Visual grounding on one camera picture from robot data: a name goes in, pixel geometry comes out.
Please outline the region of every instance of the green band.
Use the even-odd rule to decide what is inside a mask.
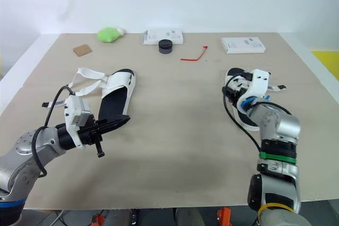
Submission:
[[[271,155],[271,154],[265,153],[265,152],[260,152],[259,157],[261,159],[272,159],[272,160],[278,160],[278,161],[286,161],[286,162],[289,162],[291,164],[297,163],[297,160],[295,158],[288,157],[288,156]]]

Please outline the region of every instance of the table surface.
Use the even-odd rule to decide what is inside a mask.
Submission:
[[[263,54],[225,54],[221,37],[258,36]],[[300,119],[298,166],[302,200],[339,198],[339,105],[289,45],[276,33],[185,34],[169,55],[140,44],[140,34],[101,43],[95,34],[63,34],[49,49],[0,117],[0,154],[22,133],[43,125],[57,90],[78,67],[105,73],[133,69],[137,76],[128,114],[131,120],[103,136],[105,157],[94,146],[70,150],[47,165],[26,202],[39,209],[119,209],[132,207],[246,204],[256,174],[257,151],[227,116],[221,87],[232,67],[270,71],[272,101]],[[88,44],[82,57],[73,48]],[[206,54],[197,62],[202,46]],[[77,88],[87,83],[79,83]],[[88,99],[97,116],[100,91]],[[55,108],[50,125],[64,122]]]

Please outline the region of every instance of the black container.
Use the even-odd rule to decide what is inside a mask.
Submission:
[[[173,43],[171,40],[160,40],[159,41],[159,51],[162,54],[169,54],[172,52],[173,49]]]

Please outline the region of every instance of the green sponge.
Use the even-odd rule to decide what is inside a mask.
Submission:
[[[113,42],[125,34],[122,28],[105,28],[97,33],[97,38],[102,42]]]

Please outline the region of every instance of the red wire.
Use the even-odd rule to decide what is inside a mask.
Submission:
[[[198,60],[202,57],[202,55],[205,54],[205,52],[206,52],[206,50],[207,50],[207,46],[204,46],[203,48],[204,48],[204,50],[203,50],[202,54],[200,54],[200,56],[199,56],[198,58],[196,58],[196,59],[191,59],[191,58],[181,58],[180,60],[184,60],[184,61],[198,61]]]

